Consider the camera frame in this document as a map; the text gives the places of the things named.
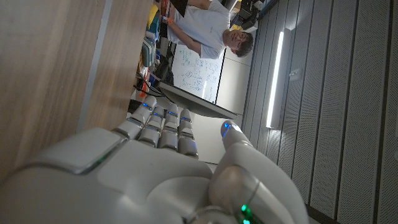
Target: man's hair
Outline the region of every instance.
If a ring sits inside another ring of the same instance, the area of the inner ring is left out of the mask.
[[[254,38],[250,33],[244,32],[246,34],[246,40],[241,44],[239,50],[236,51],[236,56],[244,57],[253,49]]]

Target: yellow object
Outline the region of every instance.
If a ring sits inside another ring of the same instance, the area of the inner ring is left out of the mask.
[[[242,29],[242,27],[241,26],[237,26],[237,25],[232,25],[232,30],[234,30],[234,29],[240,30],[240,29]]]
[[[149,16],[148,16],[148,21],[147,21],[147,28],[149,29],[150,24],[152,23],[152,21],[154,20],[155,14],[157,12],[158,8],[155,4],[153,4],[150,7],[150,11],[149,11]]]

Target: fluorescent light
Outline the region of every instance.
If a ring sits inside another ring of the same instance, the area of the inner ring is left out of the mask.
[[[280,55],[282,54],[283,41],[284,41],[284,33],[281,32],[279,34],[278,50],[276,52],[276,61],[275,61],[275,68],[274,68],[274,77],[272,78],[271,96],[269,98],[267,124],[266,124],[267,128],[271,128],[271,120],[272,120],[272,113],[274,111],[276,84],[277,84],[278,75],[279,75]]]

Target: cable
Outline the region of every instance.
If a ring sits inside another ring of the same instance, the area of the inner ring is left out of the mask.
[[[170,104],[174,103],[174,102],[173,102],[169,97],[167,97],[165,94],[158,96],[158,95],[149,93],[149,92],[143,90],[142,88],[139,88],[139,87],[136,86],[136,85],[133,85],[133,87],[136,88],[138,91],[141,91],[141,92],[143,92],[143,93],[145,93],[145,94],[148,94],[149,96],[164,97],[164,98],[166,98],[166,100],[167,100]]]
[[[165,93],[163,93],[162,91],[157,90],[155,87],[151,86],[151,85],[147,82],[147,80],[145,80],[145,79],[143,79],[143,78],[141,78],[141,79],[147,84],[147,86],[148,86],[152,91],[154,91],[154,92],[156,92],[156,93],[158,93],[158,94],[161,94],[163,97],[166,98],[166,100],[169,101],[170,104],[171,104],[171,103],[174,103],[168,96],[166,96]]]
[[[148,94],[149,96],[154,96],[154,97],[164,97],[163,95],[161,95],[161,96],[158,96],[158,95],[155,95],[155,94],[149,93],[149,92],[147,92],[147,91],[143,90],[142,88],[139,88],[139,87],[138,87],[138,86],[136,86],[136,85],[133,85],[133,87],[134,87],[134,88],[136,88],[138,91],[141,91],[141,92],[143,92],[143,93],[145,93],[145,94]]]

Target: white robotic hand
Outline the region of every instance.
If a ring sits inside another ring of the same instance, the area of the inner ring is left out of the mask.
[[[43,150],[1,183],[0,223],[308,223],[293,182],[237,125],[221,127],[212,174],[189,110],[177,112],[148,97],[114,130]]]

